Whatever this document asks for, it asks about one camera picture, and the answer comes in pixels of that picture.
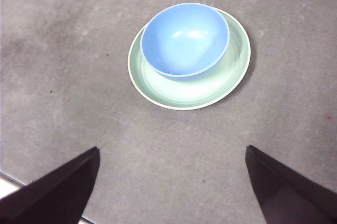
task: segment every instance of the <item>floor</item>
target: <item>floor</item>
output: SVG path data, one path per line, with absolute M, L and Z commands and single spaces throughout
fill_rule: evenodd
M 251 41 L 222 101 L 173 111 L 127 71 L 158 11 L 200 2 Z M 244 163 L 252 144 L 337 191 L 337 0 L 2 0 L 1 171 L 27 184 L 98 146 L 84 217 L 97 224 L 264 223 Z

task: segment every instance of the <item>light green plate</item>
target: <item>light green plate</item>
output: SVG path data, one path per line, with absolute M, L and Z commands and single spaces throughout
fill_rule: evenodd
M 175 110 L 192 110 L 213 104 L 227 96 L 248 68 L 251 47 L 242 25 L 230 14 L 217 9 L 230 27 L 230 43 L 225 56 L 207 75 L 189 82 L 177 82 L 155 72 L 142 57 L 142 28 L 128 53 L 128 72 L 133 85 L 149 101 Z

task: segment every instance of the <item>gray concrete floor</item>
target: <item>gray concrete floor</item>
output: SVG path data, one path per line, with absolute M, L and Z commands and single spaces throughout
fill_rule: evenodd
M 185 112 L 145 100 L 126 65 L 138 30 L 181 2 L 229 12 L 252 45 L 234 92 Z M 264 223 L 248 144 L 337 191 L 336 2 L 1 0 L 1 170 L 28 183 L 98 146 L 84 216 L 99 224 Z

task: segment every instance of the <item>bowl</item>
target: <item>bowl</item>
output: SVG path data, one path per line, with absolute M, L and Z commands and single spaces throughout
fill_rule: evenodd
M 142 55 L 174 80 L 202 75 L 224 56 L 230 32 L 225 18 L 199 3 L 173 5 L 156 14 L 141 35 Z

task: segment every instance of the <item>bowl rim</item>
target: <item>bowl rim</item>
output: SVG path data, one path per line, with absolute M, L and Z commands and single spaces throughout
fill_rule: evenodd
M 226 44 L 224 46 L 224 49 L 221 51 L 220 55 L 210 64 L 208 65 L 207 67 L 199 70 L 199 71 L 196 71 L 196 72 L 192 72 L 192 73 L 189 73 L 189 74 L 170 74 L 170 73 L 166 73 L 164 71 L 161 71 L 159 69 L 157 69 L 155 66 L 153 66 L 146 58 L 145 54 L 144 54 L 144 51 L 143 51 L 143 37 L 144 37 L 144 34 L 148 28 L 148 26 L 151 24 L 151 22 L 157 18 L 160 14 L 162 14 L 163 12 L 169 10 L 169 9 L 172 9 L 172 8 L 175 8 L 175 7 L 178 7 L 178 6 L 181 6 L 181 5 L 200 5 L 200 6 L 203 6 L 203 7 L 207 7 L 208 9 L 212 10 L 213 12 L 215 12 L 218 16 L 220 16 L 220 18 L 222 19 L 222 21 L 224 22 L 224 26 L 227 30 L 227 40 L 226 40 Z M 224 18 L 224 16 L 219 12 L 217 11 L 217 8 L 215 7 L 212 7 L 210 5 L 206 5 L 206 4 L 202 4 L 202 3 L 180 3 L 180 4 L 175 4 L 175 5 L 172 5 L 172 6 L 169 6 L 163 10 L 161 10 L 160 12 L 158 12 L 156 15 L 154 15 L 150 21 L 148 23 L 145 24 L 144 26 L 144 29 L 143 29 L 143 32 L 142 32 L 142 35 L 141 35 L 141 40 L 140 40 L 140 47 L 141 47 L 141 53 L 142 53 L 142 56 L 145 58 L 145 60 L 148 62 L 148 64 L 151 66 L 151 68 L 153 70 L 155 70 L 156 72 L 162 74 L 162 75 L 165 75 L 165 76 L 168 76 L 168 77 L 175 77 L 175 78 L 183 78 L 183 77 L 190 77 L 190 76 L 195 76 L 195 75 L 199 75 L 207 70 L 209 70 L 210 68 L 212 68 L 216 63 L 218 63 L 222 57 L 225 55 L 226 53 L 226 50 L 228 48 L 228 45 L 229 45 L 229 41 L 230 41 L 230 29 L 229 29 L 229 26 L 228 26 L 228 23 L 226 21 L 226 19 Z

